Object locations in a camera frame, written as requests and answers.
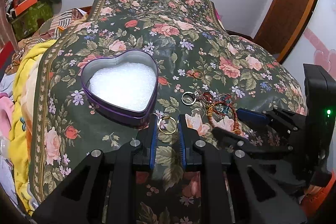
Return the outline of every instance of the heart-shaped tin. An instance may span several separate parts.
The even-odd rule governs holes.
[[[90,79],[95,74],[95,72],[102,68],[110,68],[127,62],[144,64],[151,68],[155,73],[156,82],[151,98],[146,108],[142,111],[134,111],[117,105],[113,105],[96,96],[89,90]],[[108,118],[111,118],[123,124],[127,124],[130,126],[141,126],[148,120],[149,115],[154,110],[158,89],[158,77],[158,67],[156,61],[153,59],[152,56],[141,50],[128,50],[116,57],[97,58],[90,61],[84,66],[82,70],[81,80],[82,87],[85,94],[87,95],[89,102],[98,106],[96,107],[96,110],[98,112]]]

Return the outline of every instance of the pink cloth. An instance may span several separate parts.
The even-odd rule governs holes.
[[[0,98],[2,98],[2,97],[8,97],[8,94],[5,93],[5,92],[2,92],[2,93],[0,93]]]
[[[9,131],[12,128],[12,116],[14,111],[14,104],[11,99],[4,96],[0,98],[0,134],[7,139],[9,138]]]
[[[216,9],[215,9],[215,16],[217,17],[217,19],[218,19],[219,21],[221,21],[222,16],[218,14],[218,12],[217,12]]]

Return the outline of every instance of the green floral blanket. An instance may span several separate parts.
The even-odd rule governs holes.
[[[185,114],[188,126],[215,146],[204,106],[185,106],[183,92],[230,93],[236,108],[262,111],[278,106],[305,113],[297,81],[262,47],[230,37],[209,0],[95,0],[88,21],[71,27],[40,62],[29,170],[38,202],[90,151],[116,150],[136,137],[137,129],[100,115],[80,82],[90,60],[132,48],[152,55],[160,69],[155,114]],[[201,80],[191,76],[194,70],[203,72]],[[230,116],[215,119],[217,126],[233,129]],[[171,130],[173,125],[161,126]],[[276,132],[256,132],[244,124],[241,128],[254,145],[282,141]],[[176,141],[177,133],[160,134],[154,171],[137,173],[139,223],[199,222],[200,175],[183,172],[178,151],[172,148]]]

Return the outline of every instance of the gold ring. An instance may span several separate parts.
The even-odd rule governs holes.
[[[196,73],[196,72],[200,73],[200,74],[202,75],[202,77],[196,77],[196,76],[195,76],[195,73]],[[194,77],[194,78],[196,78],[196,79],[199,79],[199,80],[200,80],[200,79],[202,79],[202,78],[203,78],[203,76],[204,76],[203,72],[201,72],[201,71],[199,71],[199,70],[194,70],[194,73],[193,73],[193,77]]]
[[[161,123],[163,120],[167,120],[167,119],[171,119],[171,120],[173,120],[173,121],[175,122],[175,129],[174,129],[173,132],[165,133],[165,132],[163,132],[162,129],[160,128],[160,123]],[[176,122],[176,120],[175,120],[173,117],[170,117],[170,116],[168,116],[168,115],[167,115],[167,116],[163,116],[162,118],[160,118],[159,121],[157,122],[157,126],[158,126],[159,130],[160,130],[163,134],[165,134],[165,135],[171,135],[171,134],[173,134],[173,133],[175,133],[175,132],[177,131],[177,122]]]
[[[192,94],[193,96],[191,96],[191,97],[194,97],[194,100],[193,100],[191,103],[186,103],[186,102],[183,100],[185,94]],[[193,92],[191,92],[191,91],[186,91],[185,93],[182,94],[181,101],[182,101],[182,103],[184,103],[186,106],[191,106],[191,105],[193,105],[193,104],[196,102],[195,93],[193,93]]]

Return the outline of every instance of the silver ring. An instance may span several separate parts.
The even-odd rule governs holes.
[[[186,102],[183,100],[185,94],[192,94],[193,96],[191,96],[191,97],[194,97],[194,100],[193,100],[191,103],[186,103]],[[185,93],[182,94],[181,101],[182,101],[182,103],[185,104],[186,106],[191,106],[191,105],[193,105],[193,104],[196,102],[196,96],[195,96],[195,94],[194,94],[193,92],[191,92],[191,91],[186,91]]]

